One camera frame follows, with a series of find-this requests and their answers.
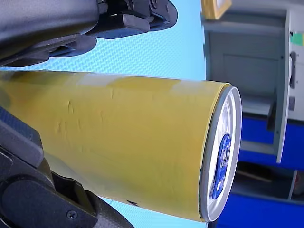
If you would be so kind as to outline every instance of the black bracket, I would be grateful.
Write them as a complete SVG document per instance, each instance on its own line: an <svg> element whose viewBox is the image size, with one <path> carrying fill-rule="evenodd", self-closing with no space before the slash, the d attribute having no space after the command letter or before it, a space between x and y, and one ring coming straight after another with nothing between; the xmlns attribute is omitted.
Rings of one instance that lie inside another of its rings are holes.
<svg viewBox="0 0 304 228"><path fill-rule="evenodd" d="M0 228L133 228L80 183L52 172L39 133L1 107L0 132Z"/></svg>

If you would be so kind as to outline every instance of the light blue background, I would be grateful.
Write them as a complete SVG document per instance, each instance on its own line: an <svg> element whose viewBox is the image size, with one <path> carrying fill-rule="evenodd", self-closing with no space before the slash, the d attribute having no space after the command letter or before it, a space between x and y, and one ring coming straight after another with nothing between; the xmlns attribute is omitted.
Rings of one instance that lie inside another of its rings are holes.
<svg viewBox="0 0 304 228"><path fill-rule="evenodd" d="M46 63L2 70L52 70L206 79L200 0L172 0L179 12L168 30L116 40L99 39L91 52ZM106 199L136 228L204 228L205 225Z"/></svg>

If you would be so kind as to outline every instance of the screw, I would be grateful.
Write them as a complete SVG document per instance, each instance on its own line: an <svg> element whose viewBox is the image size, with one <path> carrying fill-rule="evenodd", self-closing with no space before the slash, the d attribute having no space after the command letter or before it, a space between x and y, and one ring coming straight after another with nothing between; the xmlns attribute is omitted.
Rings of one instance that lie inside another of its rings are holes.
<svg viewBox="0 0 304 228"><path fill-rule="evenodd" d="M69 219L69 220L74 220L77 218L77 212L74 211L74 210L69 210L66 214L66 217Z"/></svg>
<svg viewBox="0 0 304 228"><path fill-rule="evenodd" d="M151 5L153 6L154 9L157 8L157 0L150 0Z"/></svg>
<svg viewBox="0 0 304 228"><path fill-rule="evenodd" d="M132 0L129 0L129 7L131 10L134 9L134 4L133 4Z"/></svg>

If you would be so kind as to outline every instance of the yellow cylinder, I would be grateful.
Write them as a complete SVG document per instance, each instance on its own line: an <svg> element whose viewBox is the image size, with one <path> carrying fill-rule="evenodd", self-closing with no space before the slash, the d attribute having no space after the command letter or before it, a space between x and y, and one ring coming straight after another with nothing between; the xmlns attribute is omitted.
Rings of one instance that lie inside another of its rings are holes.
<svg viewBox="0 0 304 228"><path fill-rule="evenodd" d="M201 169L211 117L228 87L123 75L1 72L0 105L40 133L55 172L103 197L208 221L214 219L203 218L199 204ZM232 139L236 148L238 137Z"/></svg>

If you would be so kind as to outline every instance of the can lid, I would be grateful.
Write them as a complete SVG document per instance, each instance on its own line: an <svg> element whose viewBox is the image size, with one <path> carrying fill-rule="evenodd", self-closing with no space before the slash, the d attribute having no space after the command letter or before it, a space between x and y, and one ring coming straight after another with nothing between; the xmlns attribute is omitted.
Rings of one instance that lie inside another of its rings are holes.
<svg viewBox="0 0 304 228"><path fill-rule="evenodd" d="M238 89L224 88L213 113L199 179L199 210L207 222L221 214L238 162L242 106Z"/></svg>

